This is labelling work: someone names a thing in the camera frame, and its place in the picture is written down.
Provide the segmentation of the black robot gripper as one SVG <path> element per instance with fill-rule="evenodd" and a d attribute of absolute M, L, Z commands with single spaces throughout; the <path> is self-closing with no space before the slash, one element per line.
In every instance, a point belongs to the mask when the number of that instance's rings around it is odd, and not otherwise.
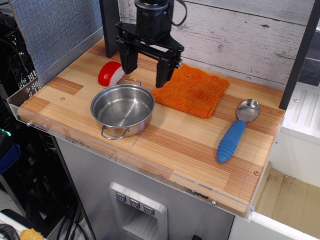
<path fill-rule="evenodd" d="M 173 0 L 136 0 L 136 23 L 119 21 L 117 43 L 122 69 L 130 74 L 138 67 L 138 53 L 158 60 L 156 70 L 157 88 L 170 81 L 175 68 L 182 65 L 184 47 L 171 36 L 172 26 L 184 23 L 173 22 Z"/>

